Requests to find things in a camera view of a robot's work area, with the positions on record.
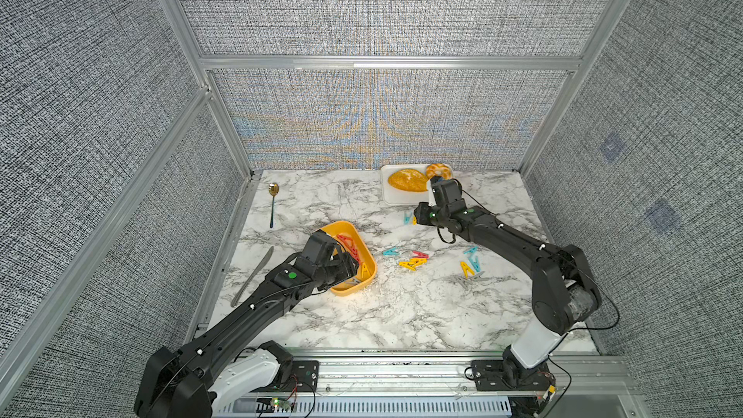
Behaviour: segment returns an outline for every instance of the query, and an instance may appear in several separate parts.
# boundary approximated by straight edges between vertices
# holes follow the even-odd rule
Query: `aluminum frame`
[[[224,278],[228,274],[229,264],[235,255],[235,249],[240,240],[248,211],[250,211],[250,207],[253,205],[255,192],[258,190],[258,184],[261,180],[261,173],[261,171],[255,171],[251,177],[246,179],[240,188],[240,195],[235,201],[233,214],[229,219],[228,226],[224,230],[224,236],[219,245],[217,256],[214,258],[212,270],[209,273],[207,282],[204,284],[204,290],[201,292],[199,305],[196,306],[189,329],[186,331],[186,337],[183,339],[184,344],[194,339],[200,325],[203,326],[206,324],[208,326],[212,319],[214,306],[217,303]]]
[[[219,132],[222,134],[224,144],[228,146],[229,154],[232,155],[232,158],[235,160],[235,164],[242,173],[242,176],[244,178],[249,177],[253,172],[253,167],[250,164],[250,160],[247,158],[245,149],[239,142],[237,131],[235,131],[235,125],[232,123],[227,108],[224,106],[222,97],[218,95],[219,92],[214,84],[214,80],[210,79],[206,70],[199,63],[199,44],[196,41],[196,36],[193,34],[191,25],[186,18],[186,14],[183,12],[181,2],[179,0],[159,1],[168,22],[170,23],[170,27],[175,34],[175,38],[178,39],[178,43],[181,44],[183,55],[186,57],[186,61],[191,67],[196,80],[199,82],[201,87],[207,87],[212,92],[212,99],[209,101],[209,108],[212,111],[212,116],[219,128]]]
[[[562,120],[562,116],[568,111],[570,104],[578,93],[583,81],[591,72],[591,67],[597,60],[601,50],[606,45],[611,32],[614,31],[619,23],[622,14],[630,0],[609,0],[604,8],[599,21],[596,23],[589,40],[586,42],[582,52],[582,65],[580,68],[568,75],[565,79],[552,108],[544,117],[542,124],[536,131],[534,138],[531,140],[529,147],[524,153],[521,164],[518,167],[522,176],[528,176],[534,164],[539,159],[547,142],[555,132],[555,129]]]
[[[544,391],[480,392],[464,377],[472,360],[499,360],[501,352],[485,350],[377,350],[288,348],[296,360],[320,362],[318,397],[485,397],[533,396]],[[560,367],[573,377],[569,395],[616,395],[627,416],[650,416],[645,398],[620,356],[555,353]],[[564,390],[568,376],[557,367],[550,371]],[[311,399],[311,393],[299,393]],[[260,393],[246,393],[255,398]]]
[[[205,70],[578,70],[581,57],[375,57],[369,55],[202,55]]]
[[[124,230],[178,147],[200,110],[205,106],[207,89],[197,89],[188,105],[163,134],[98,227],[79,249],[60,279],[28,319],[0,358],[0,414],[23,383],[62,321],[77,302],[103,258]]]

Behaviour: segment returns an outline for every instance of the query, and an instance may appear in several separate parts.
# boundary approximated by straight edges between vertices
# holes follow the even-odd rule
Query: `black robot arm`
[[[141,418],[211,416],[216,395],[209,388],[228,363],[314,289],[325,290],[352,278],[358,267],[333,237],[315,231],[301,254],[272,269],[255,292],[215,327],[175,352],[163,347],[149,358],[135,413]]]
[[[434,176],[431,187],[436,205],[418,204],[416,222],[446,228],[519,267],[532,280],[531,306],[544,327],[565,334],[599,307],[601,296],[580,248],[546,243],[506,225],[479,206],[467,207],[457,180]],[[566,287],[566,280],[574,283]]]
[[[446,228],[454,236],[489,248],[531,278],[535,318],[504,350],[501,371],[509,387],[531,384],[531,378],[565,334],[601,304],[583,252],[576,246],[558,247],[534,239],[482,207],[467,207],[457,180],[434,176],[431,187],[436,205],[418,204],[414,213],[418,224]]]

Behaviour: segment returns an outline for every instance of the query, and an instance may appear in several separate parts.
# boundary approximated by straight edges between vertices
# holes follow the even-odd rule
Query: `white tray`
[[[408,190],[395,189],[387,182],[387,179],[395,172],[411,168],[426,175],[426,168],[431,163],[412,164],[386,164],[380,170],[382,177],[382,199],[391,206],[416,206],[420,202],[428,202],[428,192],[409,192]]]

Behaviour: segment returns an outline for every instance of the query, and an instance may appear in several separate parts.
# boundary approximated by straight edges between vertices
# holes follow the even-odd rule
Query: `yellow plastic container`
[[[377,274],[377,262],[374,261],[372,253],[366,247],[364,241],[361,240],[361,236],[359,236],[359,232],[356,231],[354,225],[350,224],[348,221],[336,221],[335,223],[330,223],[329,225],[323,226],[320,229],[332,236],[343,246],[343,248],[348,251],[350,251],[350,249],[348,248],[348,246],[346,246],[346,243],[343,242],[343,239],[338,239],[338,235],[345,235],[346,237],[350,237],[354,241],[356,249],[359,251],[359,271],[356,273],[356,278],[358,278],[358,280],[361,282],[349,283],[346,281],[331,287],[330,291],[335,295],[345,297],[347,295],[357,293],[361,289],[371,284],[374,276]]]

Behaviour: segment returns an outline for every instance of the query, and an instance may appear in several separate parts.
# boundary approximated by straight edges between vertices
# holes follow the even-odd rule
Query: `blue square marker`
[[[681,229],[681,215],[665,199],[658,199],[648,207],[645,210],[645,218],[659,235],[667,235],[671,231]]]
[[[604,158],[608,163],[614,163],[619,159],[619,155],[622,153],[627,145],[624,143],[622,138],[616,131],[612,131],[604,139],[603,144],[599,146],[599,151],[603,153]]]

